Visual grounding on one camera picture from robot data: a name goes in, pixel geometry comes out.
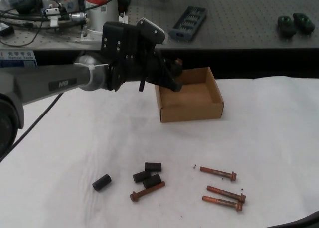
black rubber cylinder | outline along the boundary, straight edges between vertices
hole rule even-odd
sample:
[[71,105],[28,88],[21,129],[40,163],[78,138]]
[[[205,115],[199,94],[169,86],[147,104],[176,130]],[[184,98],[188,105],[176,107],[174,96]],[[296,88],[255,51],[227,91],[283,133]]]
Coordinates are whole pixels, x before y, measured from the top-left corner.
[[99,180],[94,182],[92,186],[94,187],[95,191],[100,191],[102,188],[104,188],[106,185],[108,185],[112,181],[111,177],[106,174],[103,177],[101,177]]
[[159,183],[161,183],[159,174],[153,175],[150,178],[143,181],[143,185],[145,188],[153,187]]
[[146,162],[145,163],[145,171],[160,172],[161,171],[161,163],[159,163],[159,162]]
[[143,171],[133,175],[135,183],[142,182],[147,178],[151,177],[151,172]]

equipment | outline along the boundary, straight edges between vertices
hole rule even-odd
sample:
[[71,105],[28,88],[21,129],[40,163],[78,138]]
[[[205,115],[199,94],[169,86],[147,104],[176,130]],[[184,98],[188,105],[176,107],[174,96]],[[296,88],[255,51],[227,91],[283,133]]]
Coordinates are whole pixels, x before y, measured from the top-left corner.
[[140,81],[140,91],[145,81],[173,91],[181,89],[155,51],[165,33],[153,23],[146,19],[137,26],[106,22],[102,37],[101,53],[86,53],[73,65],[0,70],[0,158],[12,151],[17,130],[23,128],[24,104],[77,87],[117,91],[126,81]]
[[[108,0],[85,0],[87,9],[102,5]],[[117,0],[113,0],[107,5],[87,11],[88,31],[95,34],[102,34],[102,28],[105,22],[119,22],[119,10]]]

bolt shaft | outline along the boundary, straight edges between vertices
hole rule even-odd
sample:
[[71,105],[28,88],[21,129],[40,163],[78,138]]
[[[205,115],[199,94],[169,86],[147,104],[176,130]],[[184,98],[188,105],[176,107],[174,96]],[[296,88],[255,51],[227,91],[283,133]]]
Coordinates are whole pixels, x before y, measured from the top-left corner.
[[221,195],[229,197],[229,198],[233,198],[233,199],[238,200],[242,203],[245,203],[246,196],[243,194],[237,195],[235,193],[227,192],[227,191],[224,191],[224,190],[221,190],[221,189],[218,189],[215,187],[211,187],[211,186],[207,186],[207,190],[209,190],[210,192],[221,194]]
[[144,189],[144,190],[142,190],[142,191],[140,191],[140,192],[137,192],[137,193],[133,192],[133,193],[131,194],[131,200],[134,201],[134,202],[137,202],[140,197],[142,197],[142,196],[144,196],[144,195],[146,195],[146,194],[148,194],[148,193],[151,193],[151,192],[153,192],[153,191],[156,191],[156,190],[158,190],[158,189],[164,187],[165,185],[166,185],[165,182],[161,182],[161,183],[159,183],[159,184],[156,185],[156,186],[153,186],[153,187]]
[[207,197],[207,196],[203,196],[203,201],[206,202],[211,202],[211,203],[215,203],[215,204],[220,204],[223,206],[228,206],[228,207],[233,207],[236,209],[236,211],[241,211],[242,210],[242,206],[243,204],[240,202],[230,202],[230,201],[226,201],[226,200],[222,200],[222,199],[217,199],[217,198],[213,198],[213,197]]
[[234,173],[234,172],[232,172],[232,173],[222,172],[222,171],[210,169],[210,168],[207,168],[207,167],[200,167],[199,170],[202,171],[202,172],[207,172],[207,173],[211,173],[211,174],[222,176],[222,177],[227,177],[231,181],[235,181],[236,180],[236,176],[237,176],[237,174]]

white sticker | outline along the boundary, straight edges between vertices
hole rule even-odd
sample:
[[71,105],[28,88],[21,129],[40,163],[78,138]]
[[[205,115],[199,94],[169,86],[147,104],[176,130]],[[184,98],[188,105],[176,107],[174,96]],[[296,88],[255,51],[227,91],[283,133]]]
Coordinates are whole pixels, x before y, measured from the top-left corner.
[[0,50],[0,68],[35,66],[37,62],[32,50]]
[[[90,3],[88,1],[85,1],[85,5],[86,5],[86,8],[91,8],[91,7],[97,6],[96,4]],[[107,6],[103,5],[103,6],[100,6],[98,8],[91,9],[91,10],[99,12],[99,13],[107,13]]]
[[35,60],[32,50],[0,50],[0,60]]

open cardboard box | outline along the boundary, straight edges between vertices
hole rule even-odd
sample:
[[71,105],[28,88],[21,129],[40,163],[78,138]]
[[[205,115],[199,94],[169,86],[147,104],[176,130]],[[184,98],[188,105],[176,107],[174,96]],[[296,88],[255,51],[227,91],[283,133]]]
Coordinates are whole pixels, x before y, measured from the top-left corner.
[[224,100],[209,67],[184,70],[180,92],[155,86],[161,122],[221,118]]

